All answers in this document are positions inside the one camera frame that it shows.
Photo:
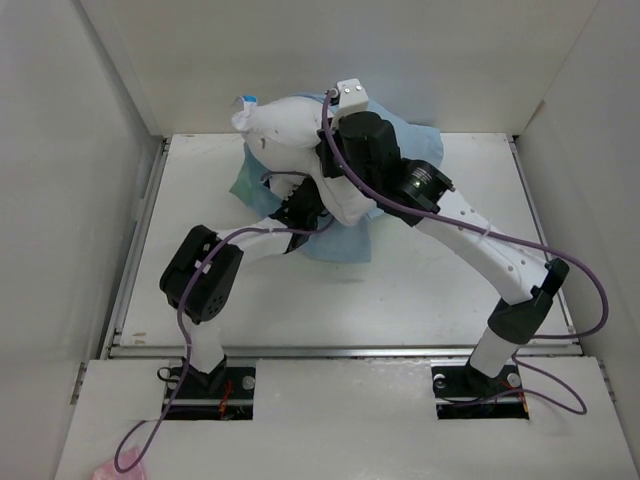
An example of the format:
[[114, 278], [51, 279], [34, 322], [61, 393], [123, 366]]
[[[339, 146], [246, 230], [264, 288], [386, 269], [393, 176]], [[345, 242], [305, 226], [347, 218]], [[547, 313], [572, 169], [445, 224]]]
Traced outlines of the light blue pillowcase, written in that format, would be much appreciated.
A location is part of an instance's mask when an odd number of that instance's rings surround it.
[[[320, 103], [322, 101], [318, 94], [294, 95], [313, 98]], [[230, 192], [256, 214], [265, 217], [280, 206], [281, 201], [295, 186], [302, 183], [302, 174], [266, 169], [252, 155], [245, 140], [243, 150], [243, 165]], [[382, 211], [377, 208], [375, 213], [351, 227], [343, 226], [336, 221], [326, 232], [311, 237], [301, 250], [315, 260], [347, 264], [368, 263], [371, 261], [369, 223], [381, 214]]]

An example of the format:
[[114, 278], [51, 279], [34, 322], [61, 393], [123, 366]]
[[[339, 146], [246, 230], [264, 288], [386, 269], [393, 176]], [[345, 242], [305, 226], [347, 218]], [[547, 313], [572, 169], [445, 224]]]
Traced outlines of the white pillow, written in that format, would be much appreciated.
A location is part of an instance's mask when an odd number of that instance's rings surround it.
[[351, 227], [377, 211], [344, 176], [324, 176], [316, 153], [320, 144], [321, 103], [305, 96], [288, 96], [263, 105], [241, 107], [231, 124], [252, 155], [270, 171], [297, 172], [315, 181], [327, 210], [343, 226]]

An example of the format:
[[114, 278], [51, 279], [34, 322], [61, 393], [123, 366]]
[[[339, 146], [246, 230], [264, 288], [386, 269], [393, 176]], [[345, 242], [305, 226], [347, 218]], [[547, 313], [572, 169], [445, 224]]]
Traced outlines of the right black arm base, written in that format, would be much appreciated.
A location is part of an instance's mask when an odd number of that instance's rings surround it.
[[520, 371], [513, 364], [496, 378], [451, 364], [433, 365], [431, 376], [439, 420], [529, 419]]

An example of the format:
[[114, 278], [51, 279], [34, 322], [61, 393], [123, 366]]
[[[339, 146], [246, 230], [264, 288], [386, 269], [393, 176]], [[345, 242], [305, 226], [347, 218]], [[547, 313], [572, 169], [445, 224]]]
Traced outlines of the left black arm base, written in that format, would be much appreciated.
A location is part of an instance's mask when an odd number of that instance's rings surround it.
[[190, 369], [165, 419], [252, 420], [255, 387], [254, 366], [219, 365], [210, 375]]

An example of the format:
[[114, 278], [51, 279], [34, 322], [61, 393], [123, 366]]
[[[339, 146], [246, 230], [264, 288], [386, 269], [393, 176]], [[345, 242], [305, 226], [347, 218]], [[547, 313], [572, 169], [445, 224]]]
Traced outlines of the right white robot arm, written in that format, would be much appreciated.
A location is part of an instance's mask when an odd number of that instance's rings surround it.
[[463, 370], [470, 391], [487, 393], [510, 357], [546, 320], [568, 265], [494, 239], [486, 219], [449, 177], [426, 160], [402, 156], [394, 127], [378, 114], [345, 116], [336, 129], [323, 122], [318, 136], [324, 174], [347, 179], [385, 213], [438, 240], [498, 292], [500, 299]]

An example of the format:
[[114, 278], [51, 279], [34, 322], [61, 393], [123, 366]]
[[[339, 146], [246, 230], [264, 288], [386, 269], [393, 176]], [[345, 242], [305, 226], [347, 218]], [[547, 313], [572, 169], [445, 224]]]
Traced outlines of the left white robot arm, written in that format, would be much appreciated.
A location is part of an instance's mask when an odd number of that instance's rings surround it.
[[159, 282], [176, 310], [186, 343], [181, 384], [205, 397], [222, 389], [226, 370], [223, 349], [220, 344], [196, 346], [193, 328], [222, 311], [242, 265], [299, 249], [323, 230], [319, 220], [327, 215], [315, 182], [306, 179], [258, 223], [219, 232], [197, 225], [189, 231]]

